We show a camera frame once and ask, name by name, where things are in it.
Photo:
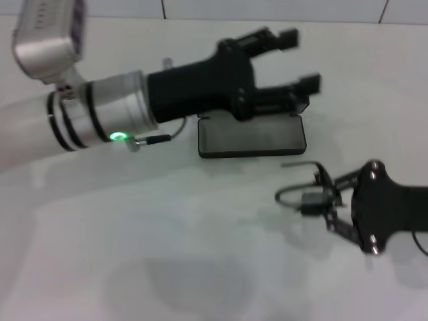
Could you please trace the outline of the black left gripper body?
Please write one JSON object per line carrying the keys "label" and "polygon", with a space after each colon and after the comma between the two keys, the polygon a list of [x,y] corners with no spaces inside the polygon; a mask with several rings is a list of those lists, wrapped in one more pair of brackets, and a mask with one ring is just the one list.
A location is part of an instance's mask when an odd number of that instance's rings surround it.
{"label": "black left gripper body", "polygon": [[208,59],[147,76],[149,106],[158,123],[212,110],[237,120],[253,117],[255,78],[249,56],[233,39]]}

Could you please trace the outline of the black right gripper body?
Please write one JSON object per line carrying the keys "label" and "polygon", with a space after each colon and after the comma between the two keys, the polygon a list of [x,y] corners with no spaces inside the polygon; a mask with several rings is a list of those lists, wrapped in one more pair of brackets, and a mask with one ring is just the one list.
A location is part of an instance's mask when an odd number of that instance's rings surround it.
{"label": "black right gripper body", "polygon": [[358,175],[351,210],[361,250],[378,255],[396,233],[427,232],[427,187],[400,185],[384,163],[370,160]]}

